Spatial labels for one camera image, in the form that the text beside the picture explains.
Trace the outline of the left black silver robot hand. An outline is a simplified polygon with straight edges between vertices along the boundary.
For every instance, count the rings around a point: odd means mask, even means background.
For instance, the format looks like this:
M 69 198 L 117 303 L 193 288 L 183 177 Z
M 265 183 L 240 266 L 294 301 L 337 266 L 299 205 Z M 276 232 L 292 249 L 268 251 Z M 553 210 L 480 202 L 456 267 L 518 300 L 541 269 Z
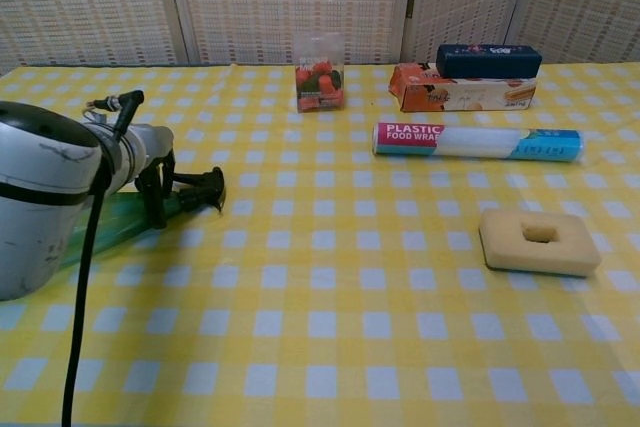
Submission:
M 167 226 L 164 201 L 172 191 L 175 171 L 173 132 L 168 127 L 149 124 L 134 124 L 129 132 L 141 140 L 145 150 L 144 167 L 134 185 L 142 194 L 151 227 L 163 229 Z

